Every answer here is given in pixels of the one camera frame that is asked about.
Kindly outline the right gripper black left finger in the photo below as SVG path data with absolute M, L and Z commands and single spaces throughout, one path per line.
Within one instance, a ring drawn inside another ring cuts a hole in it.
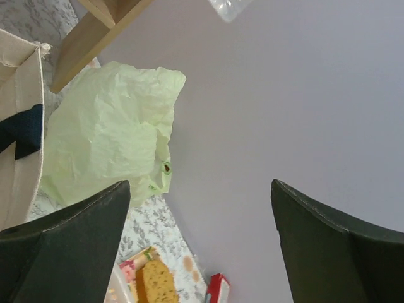
M 103 302 L 130 199 L 119 181 L 1 231 L 1 302 Z

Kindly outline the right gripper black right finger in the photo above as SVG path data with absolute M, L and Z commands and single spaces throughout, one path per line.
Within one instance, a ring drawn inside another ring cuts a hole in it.
M 294 302 L 403 302 L 403 233 L 273 180 L 271 206 Z

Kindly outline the beige canvas tote bag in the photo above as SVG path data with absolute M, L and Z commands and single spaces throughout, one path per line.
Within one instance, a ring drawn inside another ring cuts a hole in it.
M 44 79 L 49 44 L 1 30 L 1 229 L 23 223 L 43 165 Z

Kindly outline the slice of brown bread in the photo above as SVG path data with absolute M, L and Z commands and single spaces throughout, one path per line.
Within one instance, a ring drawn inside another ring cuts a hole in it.
M 147 262 L 136 272 L 139 303 L 178 303 L 179 296 L 168 267 L 160 260 Z

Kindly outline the light green plastic bag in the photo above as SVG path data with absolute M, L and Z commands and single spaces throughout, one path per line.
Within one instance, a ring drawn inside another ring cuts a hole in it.
M 170 189 L 174 105 L 186 82 L 178 70 L 110 62 L 75 79 L 50 115 L 41 188 L 69 206 L 128 181 L 139 206 Z

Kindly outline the floral rectangular tray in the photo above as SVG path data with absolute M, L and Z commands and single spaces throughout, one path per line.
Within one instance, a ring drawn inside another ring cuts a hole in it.
M 134 302 L 138 302 L 136 272 L 142 269 L 147 262 L 153 260 L 160 261 L 161 259 L 158 251 L 154 247 L 150 246 L 119 264 L 119 267 L 126 279 L 129 291 L 133 296 Z

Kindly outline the white plastic basket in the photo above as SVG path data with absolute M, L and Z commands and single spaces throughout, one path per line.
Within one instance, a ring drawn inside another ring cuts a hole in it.
M 134 303 L 124 273 L 117 264 L 112 269 L 104 303 Z

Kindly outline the red rectangular box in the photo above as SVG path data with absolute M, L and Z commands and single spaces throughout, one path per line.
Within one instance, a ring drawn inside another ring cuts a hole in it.
M 223 273 L 217 273 L 210 278 L 205 295 L 205 303 L 228 303 L 230 283 Z

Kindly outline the wooden two-tier shelf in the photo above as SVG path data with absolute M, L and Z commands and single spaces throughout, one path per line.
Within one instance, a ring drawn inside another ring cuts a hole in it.
M 88 13 L 63 39 L 50 90 L 59 93 L 151 3 L 151 0 L 80 1 Z

